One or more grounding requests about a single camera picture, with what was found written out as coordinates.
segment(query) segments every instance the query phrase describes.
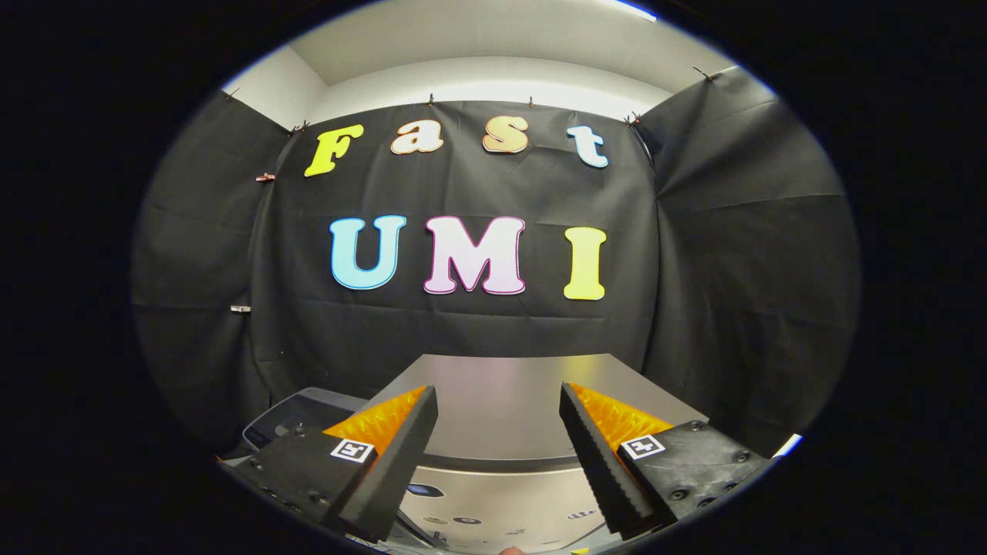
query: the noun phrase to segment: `letter m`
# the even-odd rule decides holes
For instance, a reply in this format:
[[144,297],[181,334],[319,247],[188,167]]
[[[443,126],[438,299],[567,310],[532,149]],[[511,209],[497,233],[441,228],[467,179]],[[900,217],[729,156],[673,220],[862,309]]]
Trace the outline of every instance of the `letter m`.
[[424,284],[429,293],[441,295],[456,290],[451,276],[453,267],[466,290],[472,291],[487,266],[490,276],[484,281],[484,291],[494,295],[524,291],[524,281],[517,268],[517,246],[524,220],[494,218],[479,244],[473,243],[463,222],[454,216],[433,217],[425,227],[434,238],[431,278]]

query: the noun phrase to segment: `white ceiling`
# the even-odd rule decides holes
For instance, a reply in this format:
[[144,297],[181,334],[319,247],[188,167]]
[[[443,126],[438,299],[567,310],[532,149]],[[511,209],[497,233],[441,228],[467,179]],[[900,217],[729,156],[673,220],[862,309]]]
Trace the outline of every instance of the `white ceiling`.
[[384,0],[290,43],[329,86],[410,63],[520,56],[625,75],[671,93],[736,65],[606,0]]

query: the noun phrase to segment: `gray table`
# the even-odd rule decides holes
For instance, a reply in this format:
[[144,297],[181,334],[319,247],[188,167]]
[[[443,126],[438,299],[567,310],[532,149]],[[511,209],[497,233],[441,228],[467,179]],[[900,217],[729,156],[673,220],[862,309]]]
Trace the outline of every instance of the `gray table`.
[[423,355],[361,411],[423,385],[434,385],[439,416],[422,465],[480,472],[573,468],[578,462],[559,418],[560,392],[567,381],[673,426],[709,420],[610,355]]

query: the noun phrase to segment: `black cloth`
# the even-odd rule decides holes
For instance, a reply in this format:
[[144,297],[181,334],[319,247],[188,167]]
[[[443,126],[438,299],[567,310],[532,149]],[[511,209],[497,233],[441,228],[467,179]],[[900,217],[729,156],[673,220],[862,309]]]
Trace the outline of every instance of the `black cloth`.
[[[517,154],[487,152],[487,121],[521,116],[530,145]],[[419,119],[441,123],[445,143],[428,153],[394,154],[397,129]],[[363,125],[329,173],[304,177],[320,133]],[[609,165],[577,156],[567,129],[586,124],[604,138]],[[632,129],[601,116],[500,102],[438,103],[374,110],[311,126],[268,188],[255,230],[251,337],[275,399],[319,386],[369,398],[422,354],[539,357],[611,353],[640,369],[654,308],[657,224],[652,172]],[[408,219],[392,279],[370,290],[336,283],[330,224],[365,222],[357,264],[377,263],[385,214]],[[460,284],[424,291],[432,236],[425,222],[457,216],[479,242],[490,221],[525,221],[518,264],[524,292],[488,294]],[[570,227],[607,234],[600,247],[597,301],[570,300]]]
[[826,153],[739,68],[641,116],[660,267],[644,374],[764,456],[808,426],[860,304],[853,213]]
[[162,160],[134,230],[131,302],[152,377],[178,419],[226,453],[268,407],[250,354],[248,247],[287,131],[235,98],[204,103]]
[[[487,152],[495,116],[524,117],[530,145]],[[439,121],[445,143],[391,152],[397,129],[419,119]],[[363,134],[335,169],[305,178],[320,133],[357,123]],[[608,166],[579,159],[566,130],[580,124],[604,138]],[[276,181],[258,184],[264,172]],[[331,272],[330,224],[364,220],[356,261],[369,269],[373,220],[386,214],[408,219],[394,276],[375,289],[343,287]],[[522,218],[525,291],[425,292],[424,224],[439,215],[461,218],[474,241],[495,217]],[[579,226],[607,234],[598,301],[563,295],[564,233]],[[217,95],[162,163],[134,249],[149,365],[216,452],[270,402],[309,386],[369,398],[422,354],[610,353],[770,456],[839,378],[860,288],[838,176],[792,112],[739,69],[674,95],[633,129],[569,110],[453,102],[323,121],[289,143],[284,129]]]

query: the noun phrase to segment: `yellow letter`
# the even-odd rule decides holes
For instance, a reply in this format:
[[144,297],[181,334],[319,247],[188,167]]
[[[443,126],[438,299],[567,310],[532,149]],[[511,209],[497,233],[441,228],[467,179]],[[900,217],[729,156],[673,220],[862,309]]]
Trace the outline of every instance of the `yellow letter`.
[[563,294],[577,300],[600,300],[603,285],[600,284],[600,244],[607,234],[595,227],[571,227],[566,238],[572,243],[572,279]]
[[409,154],[412,152],[431,152],[437,150],[445,142],[438,137],[442,125],[434,119],[412,121],[398,127],[401,135],[391,143],[391,152]]
[[524,134],[527,128],[528,122],[524,118],[491,118],[487,122],[484,148],[488,152],[520,152],[528,146],[528,135]]
[[333,168],[336,167],[336,163],[333,162],[333,155],[342,158],[349,148],[349,138],[356,138],[361,135],[363,135],[363,125],[359,123],[334,131],[326,131],[319,135],[319,147],[315,150],[312,165],[305,170],[305,177],[310,178],[332,172]]

